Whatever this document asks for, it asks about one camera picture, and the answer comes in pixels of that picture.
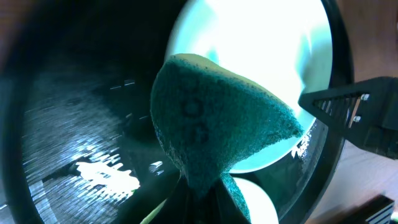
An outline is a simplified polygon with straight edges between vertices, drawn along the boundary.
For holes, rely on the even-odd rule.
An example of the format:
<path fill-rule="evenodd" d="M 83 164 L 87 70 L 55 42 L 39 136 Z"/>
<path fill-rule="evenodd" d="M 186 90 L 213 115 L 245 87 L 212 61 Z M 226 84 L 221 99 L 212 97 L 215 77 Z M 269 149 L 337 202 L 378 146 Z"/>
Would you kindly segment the pale green plate right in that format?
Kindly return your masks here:
<path fill-rule="evenodd" d="M 277 162 L 312 127 L 314 117 L 298 101 L 328 88 L 332 46 L 321 1 L 189 1 L 174 24 L 165 61 L 175 54 L 200 55 L 256 82 L 293 111 L 303 135 L 236 163 L 230 172 L 240 174 Z"/>

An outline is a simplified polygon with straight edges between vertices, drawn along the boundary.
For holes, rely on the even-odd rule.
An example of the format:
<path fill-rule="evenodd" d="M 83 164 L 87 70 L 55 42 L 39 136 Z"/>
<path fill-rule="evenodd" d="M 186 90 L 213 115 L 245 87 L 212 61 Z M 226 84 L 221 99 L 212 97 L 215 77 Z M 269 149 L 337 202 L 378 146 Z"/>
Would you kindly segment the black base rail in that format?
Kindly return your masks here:
<path fill-rule="evenodd" d="M 384 195 L 378 195 L 352 211 L 328 221 L 336 224 L 389 224 L 394 211 L 395 201 Z"/>

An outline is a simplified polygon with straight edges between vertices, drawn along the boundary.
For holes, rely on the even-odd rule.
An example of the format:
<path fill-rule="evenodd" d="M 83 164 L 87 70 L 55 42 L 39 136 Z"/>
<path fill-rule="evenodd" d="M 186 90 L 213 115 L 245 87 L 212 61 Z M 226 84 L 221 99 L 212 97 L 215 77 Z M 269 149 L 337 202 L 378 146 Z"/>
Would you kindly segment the pale green plate front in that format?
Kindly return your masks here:
<path fill-rule="evenodd" d="M 260 186 L 246 179 L 233 179 L 246 201 L 252 224 L 279 224 L 275 206 Z"/>

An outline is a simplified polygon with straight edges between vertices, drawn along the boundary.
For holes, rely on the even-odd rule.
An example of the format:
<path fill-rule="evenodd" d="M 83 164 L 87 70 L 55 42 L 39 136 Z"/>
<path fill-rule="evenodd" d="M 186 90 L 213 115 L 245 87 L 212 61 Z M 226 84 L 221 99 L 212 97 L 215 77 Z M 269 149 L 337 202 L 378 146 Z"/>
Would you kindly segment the round black tray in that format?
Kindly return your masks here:
<path fill-rule="evenodd" d="M 146 114 L 183 6 L 1 2 L 2 223 L 139 223 L 172 190 Z"/>

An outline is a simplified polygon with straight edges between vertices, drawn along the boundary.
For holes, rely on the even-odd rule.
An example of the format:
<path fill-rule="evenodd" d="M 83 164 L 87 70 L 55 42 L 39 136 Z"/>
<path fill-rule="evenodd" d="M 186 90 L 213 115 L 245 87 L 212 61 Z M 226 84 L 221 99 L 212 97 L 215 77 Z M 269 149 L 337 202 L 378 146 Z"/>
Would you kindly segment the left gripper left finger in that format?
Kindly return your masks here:
<path fill-rule="evenodd" d="M 149 224 L 191 224 L 193 223 L 192 203 L 192 191 L 187 179 L 181 176 L 171 196 Z"/>

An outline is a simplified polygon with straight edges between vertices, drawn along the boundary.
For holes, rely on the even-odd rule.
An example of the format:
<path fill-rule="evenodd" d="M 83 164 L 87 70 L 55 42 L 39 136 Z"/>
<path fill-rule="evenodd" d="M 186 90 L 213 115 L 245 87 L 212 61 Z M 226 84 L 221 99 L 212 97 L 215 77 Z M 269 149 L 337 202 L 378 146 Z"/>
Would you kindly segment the pale green plate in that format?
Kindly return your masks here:
<path fill-rule="evenodd" d="M 175 54 L 200 55 L 256 82 L 293 111 L 303 135 L 236 163 L 230 172 L 240 174 L 277 162 L 312 127 L 314 117 L 298 101 L 328 88 L 332 46 L 321 1 L 189 1 L 174 24 L 165 61 Z"/>
<path fill-rule="evenodd" d="M 279 224 L 275 206 L 260 186 L 246 179 L 233 179 L 246 201 L 252 224 Z"/>

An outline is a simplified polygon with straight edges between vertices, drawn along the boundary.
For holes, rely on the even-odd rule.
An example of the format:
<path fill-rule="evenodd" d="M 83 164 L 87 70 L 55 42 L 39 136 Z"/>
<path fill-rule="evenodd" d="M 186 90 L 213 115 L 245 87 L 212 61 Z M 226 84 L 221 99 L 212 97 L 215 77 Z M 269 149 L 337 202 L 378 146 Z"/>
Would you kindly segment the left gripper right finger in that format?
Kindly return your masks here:
<path fill-rule="evenodd" d="M 248 219 L 233 201 L 221 179 L 205 196 L 206 224 L 249 224 Z"/>

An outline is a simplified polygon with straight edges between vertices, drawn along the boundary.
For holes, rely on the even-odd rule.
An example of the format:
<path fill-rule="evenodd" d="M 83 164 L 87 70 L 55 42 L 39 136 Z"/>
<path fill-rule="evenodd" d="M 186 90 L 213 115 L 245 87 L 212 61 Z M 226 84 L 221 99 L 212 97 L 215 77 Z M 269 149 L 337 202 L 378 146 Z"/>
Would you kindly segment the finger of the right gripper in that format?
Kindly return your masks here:
<path fill-rule="evenodd" d="M 302 94 L 298 104 L 356 147 L 397 159 L 397 78 Z"/>

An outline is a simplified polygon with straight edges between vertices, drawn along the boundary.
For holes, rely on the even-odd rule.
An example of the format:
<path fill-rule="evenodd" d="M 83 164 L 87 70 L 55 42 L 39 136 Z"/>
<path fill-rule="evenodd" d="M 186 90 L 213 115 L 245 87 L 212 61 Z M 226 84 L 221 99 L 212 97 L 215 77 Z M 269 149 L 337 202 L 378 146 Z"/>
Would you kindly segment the green scrub sponge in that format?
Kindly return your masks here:
<path fill-rule="evenodd" d="M 164 62 L 152 87 L 150 115 L 162 149 L 192 191 L 193 223 L 205 223 L 205 196 L 218 179 L 250 222 L 230 169 L 268 146 L 303 135 L 283 101 L 197 54 L 175 54 Z"/>

